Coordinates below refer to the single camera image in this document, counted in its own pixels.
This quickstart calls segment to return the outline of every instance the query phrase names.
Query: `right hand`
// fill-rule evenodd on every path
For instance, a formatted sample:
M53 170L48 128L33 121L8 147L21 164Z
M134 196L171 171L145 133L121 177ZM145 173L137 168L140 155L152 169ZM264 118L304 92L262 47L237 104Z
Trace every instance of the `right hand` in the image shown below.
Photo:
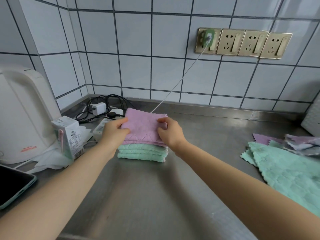
M167 123L168 128L162 129L158 128L158 134L164 144L166 144L168 147L170 147L171 150L175 151L178 149L178 146L182 143L186 142L186 139L183 135L182 128L178 124L177 121L173 120L170 117L164 117L158 119L158 122L160 123Z

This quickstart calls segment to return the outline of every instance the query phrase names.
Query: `forearm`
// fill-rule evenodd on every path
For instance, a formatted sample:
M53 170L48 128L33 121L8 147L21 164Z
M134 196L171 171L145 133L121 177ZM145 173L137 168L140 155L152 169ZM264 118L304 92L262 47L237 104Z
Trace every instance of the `forearm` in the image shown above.
M320 219L261 181L185 142L181 157L258 239L318 239Z
M98 144L0 219L0 239L54 240L114 152Z

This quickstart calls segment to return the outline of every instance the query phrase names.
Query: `pink cloth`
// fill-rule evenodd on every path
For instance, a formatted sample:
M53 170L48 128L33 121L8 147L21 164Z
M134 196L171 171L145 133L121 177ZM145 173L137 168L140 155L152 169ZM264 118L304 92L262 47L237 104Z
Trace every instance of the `pink cloth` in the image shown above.
M153 144L165 147L157 132L158 127L167 129L166 123L159 123L157 119L168 117L167 114L149 113L141 110L128 108L125 116L128 122L123 123L121 128L131 130L122 144Z
M278 143L282 143L282 139L270 137L270 136L265 136L265 135L260 135L260 134L252 134L254 141L263 145L269 145L270 140L276 141Z

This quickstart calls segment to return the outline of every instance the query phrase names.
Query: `white kettle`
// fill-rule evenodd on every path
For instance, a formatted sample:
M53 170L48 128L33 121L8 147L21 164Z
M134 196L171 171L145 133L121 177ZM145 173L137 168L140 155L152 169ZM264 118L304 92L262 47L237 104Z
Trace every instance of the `white kettle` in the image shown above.
M0 65L0 162L27 161L56 140L51 121L61 117L50 84L39 72Z

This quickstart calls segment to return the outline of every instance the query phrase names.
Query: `hand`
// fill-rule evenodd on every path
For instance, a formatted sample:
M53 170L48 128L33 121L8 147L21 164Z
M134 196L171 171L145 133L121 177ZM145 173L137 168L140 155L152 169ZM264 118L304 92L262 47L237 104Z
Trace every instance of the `hand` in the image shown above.
M158 128L158 134L162 141L170 147L171 150L176 151L178 146L183 142L186 142L186 139L183 135L182 128L177 121L173 120L170 117L164 117L158 119L158 122L168 124L167 129Z
M130 129L119 129L119 127L127 122L128 118L110 121L104 124L101 140L99 144L103 144L112 152L122 144L126 135L130 133Z

